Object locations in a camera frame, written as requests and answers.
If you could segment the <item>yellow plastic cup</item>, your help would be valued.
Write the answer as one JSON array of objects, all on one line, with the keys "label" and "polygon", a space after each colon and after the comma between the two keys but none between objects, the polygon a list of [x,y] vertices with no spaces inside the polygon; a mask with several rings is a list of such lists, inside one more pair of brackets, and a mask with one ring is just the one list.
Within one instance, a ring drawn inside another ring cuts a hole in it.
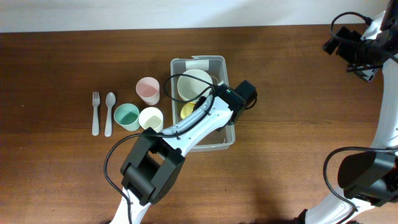
[{"label": "yellow plastic cup", "polygon": [[195,107],[194,103],[186,103],[181,111],[180,111],[180,117],[182,119],[185,119],[187,116],[191,115],[193,113],[193,109]]}]

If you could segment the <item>white plastic bowl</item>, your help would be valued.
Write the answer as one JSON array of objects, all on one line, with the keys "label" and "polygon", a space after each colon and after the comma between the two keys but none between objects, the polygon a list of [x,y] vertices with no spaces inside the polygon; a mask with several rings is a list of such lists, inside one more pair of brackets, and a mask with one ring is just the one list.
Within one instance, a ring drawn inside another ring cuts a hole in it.
[{"label": "white plastic bowl", "polygon": [[[213,83],[210,75],[203,70],[191,69],[184,72],[184,74],[197,77],[210,84]],[[207,87],[209,87],[208,84],[186,76],[180,76],[177,81],[178,94],[184,101],[191,100],[194,97],[198,96],[198,94],[201,93]]]}]

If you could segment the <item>cream plastic cup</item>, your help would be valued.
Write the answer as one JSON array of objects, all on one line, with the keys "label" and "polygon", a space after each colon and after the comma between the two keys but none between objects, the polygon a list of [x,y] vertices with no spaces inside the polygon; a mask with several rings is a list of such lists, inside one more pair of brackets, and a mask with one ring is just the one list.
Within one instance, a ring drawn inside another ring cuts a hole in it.
[{"label": "cream plastic cup", "polygon": [[157,133],[164,128],[164,117],[160,109],[148,107],[141,111],[139,115],[139,124],[142,128],[152,128]]}]

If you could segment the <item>pink plastic cup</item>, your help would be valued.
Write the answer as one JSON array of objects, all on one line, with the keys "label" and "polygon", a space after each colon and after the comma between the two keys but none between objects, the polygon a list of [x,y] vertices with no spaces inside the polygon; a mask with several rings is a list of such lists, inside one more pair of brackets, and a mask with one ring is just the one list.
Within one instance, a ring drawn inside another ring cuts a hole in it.
[{"label": "pink plastic cup", "polygon": [[160,100],[160,85],[153,77],[141,78],[136,84],[136,92],[147,105],[156,105]]}]

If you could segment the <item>green plastic cup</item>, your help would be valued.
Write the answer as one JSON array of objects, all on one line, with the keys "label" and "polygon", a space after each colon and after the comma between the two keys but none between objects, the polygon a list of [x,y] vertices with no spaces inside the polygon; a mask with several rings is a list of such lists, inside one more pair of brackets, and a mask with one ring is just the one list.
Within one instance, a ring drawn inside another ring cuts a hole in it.
[{"label": "green plastic cup", "polygon": [[134,104],[122,104],[116,108],[114,120],[127,131],[136,131],[140,128],[139,109]]}]

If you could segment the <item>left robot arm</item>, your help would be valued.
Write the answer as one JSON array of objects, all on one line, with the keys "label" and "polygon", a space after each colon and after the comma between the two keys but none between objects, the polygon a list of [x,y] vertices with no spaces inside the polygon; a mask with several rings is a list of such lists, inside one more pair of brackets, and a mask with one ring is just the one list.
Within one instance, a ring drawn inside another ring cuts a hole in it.
[{"label": "left robot arm", "polygon": [[257,91],[248,81],[235,89],[213,85],[210,95],[181,122],[159,132],[148,128],[118,141],[137,139],[120,168],[122,187],[117,191],[122,199],[112,223],[140,223],[148,208],[173,187],[187,153],[214,130],[237,122],[256,100]]}]

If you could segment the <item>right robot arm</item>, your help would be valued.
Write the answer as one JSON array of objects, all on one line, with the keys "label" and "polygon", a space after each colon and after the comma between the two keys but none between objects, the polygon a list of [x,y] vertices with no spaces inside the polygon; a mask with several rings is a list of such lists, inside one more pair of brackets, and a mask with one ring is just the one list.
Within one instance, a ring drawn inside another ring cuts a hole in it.
[{"label": "right robot arm", "polygon": [[316,207],[305,209],[294,223],[349,223],[362,212],[397,202],[397,1],[360,34],[341,27],[331,31],[323,50],[336,53],[353,72],[370,82],[382,71],[384,87],[377,131],[369,147],[335,149],[323,164],[330,194]]}]

